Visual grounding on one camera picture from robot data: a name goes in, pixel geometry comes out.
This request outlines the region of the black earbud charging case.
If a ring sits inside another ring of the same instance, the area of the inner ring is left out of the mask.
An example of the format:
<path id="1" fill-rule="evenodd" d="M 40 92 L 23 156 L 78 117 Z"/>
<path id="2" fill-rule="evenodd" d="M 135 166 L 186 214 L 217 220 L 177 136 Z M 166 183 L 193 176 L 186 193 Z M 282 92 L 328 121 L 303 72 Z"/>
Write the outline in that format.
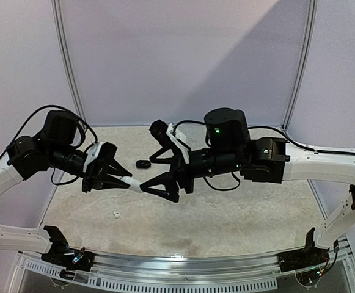
<path id="1" fill-rule="evenodd" d="M 146 170 L 151 167 L 152 163 L 149 160 L 138 160 L 135 163 L 136 168 Z"/>

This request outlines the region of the white earbud charging case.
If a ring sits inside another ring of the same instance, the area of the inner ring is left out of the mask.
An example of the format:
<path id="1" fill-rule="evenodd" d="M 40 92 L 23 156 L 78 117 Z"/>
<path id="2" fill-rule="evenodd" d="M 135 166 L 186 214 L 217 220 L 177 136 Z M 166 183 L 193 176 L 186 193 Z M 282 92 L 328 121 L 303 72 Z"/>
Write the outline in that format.
<path id="1" fill-rule="evenodd" d="M 142 193 L 142 189 L 141 189 L 141 184 L 142 182 L 138 179 L 135 179 L 133 177 L 130 176 L 123 176 L 120 179 L 122 182 L 126 183 L 127 185 L 129 185 L 129 190 L 132 190 L 134 192 L 137 193 Z"/>

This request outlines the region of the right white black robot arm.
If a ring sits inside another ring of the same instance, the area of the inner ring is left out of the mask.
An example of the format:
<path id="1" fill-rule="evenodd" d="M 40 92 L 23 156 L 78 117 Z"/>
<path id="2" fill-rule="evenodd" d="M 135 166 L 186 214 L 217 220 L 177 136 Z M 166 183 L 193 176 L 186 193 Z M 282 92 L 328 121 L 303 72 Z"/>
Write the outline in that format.
<path id="1" fill-rule="evenodd" d="M 150 161 L 170 169 L 142 183 L 142 191 L 177 202 L 180 189 L 193 191 L 195 179 L 235 172 L 256 183 L 319 180 L 348 184 L 350 197 L 307 235 L 306 246 L 298 251 L 302 266 L 311 266 L 320 258 L 321 249 L 329 248 L 355 224 L 355 149 L 302 145 L 284 133 L 252 139 L 244 112 L 228 107 L 210 111 L 202 123 L 207 147 L 200 150 L 184 143 L 177 125 L 163 121 L 151 125 L 161 149 Z"/>

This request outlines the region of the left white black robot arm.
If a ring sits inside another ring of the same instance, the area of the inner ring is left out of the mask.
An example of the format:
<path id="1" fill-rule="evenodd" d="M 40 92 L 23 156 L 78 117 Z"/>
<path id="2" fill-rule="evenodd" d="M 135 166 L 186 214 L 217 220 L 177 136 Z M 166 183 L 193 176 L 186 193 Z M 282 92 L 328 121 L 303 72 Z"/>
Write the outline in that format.
<path id="1" fill-rule="evenodd" d="M 82 180 L 82 191 L 131 189 L 141 192 L 134 179 L 115 159 L 117 148 L 95 140 L 87 151 L 74 145 L 76 134 L 85 140 L 89 125 L 72 111 L 51 106 L 43 128 L 34 136 L 15 135 L 0 155 L 0 196 L 10 188 L 49 168 Z M 0 225 L 0 250 L 48 254 L 60 265 L 73 256 L 63 234 L 55 226 L 20 228 Z"/>

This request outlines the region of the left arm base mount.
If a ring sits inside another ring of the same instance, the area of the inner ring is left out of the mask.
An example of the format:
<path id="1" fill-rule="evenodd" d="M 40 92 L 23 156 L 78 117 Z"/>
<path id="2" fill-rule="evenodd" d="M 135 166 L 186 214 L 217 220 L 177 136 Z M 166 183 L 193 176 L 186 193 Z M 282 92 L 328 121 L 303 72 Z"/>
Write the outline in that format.
<path id="1" fill-rule="evenodd" d="M 41 255 L 42 261 L 65 267 L 69 271 L 90 272 L 95 260 L 93 252 L 84 247 L 70 248 L 66 238 L 56 226 L 45 225 L 43 229 L 48 233 L 51 247 L 47 253 Z"/>

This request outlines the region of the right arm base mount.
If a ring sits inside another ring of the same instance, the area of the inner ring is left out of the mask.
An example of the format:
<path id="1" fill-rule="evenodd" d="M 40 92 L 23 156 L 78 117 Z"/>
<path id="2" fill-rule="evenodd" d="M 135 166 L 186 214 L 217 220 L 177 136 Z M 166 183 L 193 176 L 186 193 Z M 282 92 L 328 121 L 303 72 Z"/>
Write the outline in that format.
<path id="1" fill-rule="evenodd" d="M 286 250 L 276 255 L 280 271 L 304 269 L 329 261 L 329 251 L 339 246 L 339 237 L 339 233 L 336 234 L 330 229 L 311 228 L 306 234 L 302 248 Z"/>

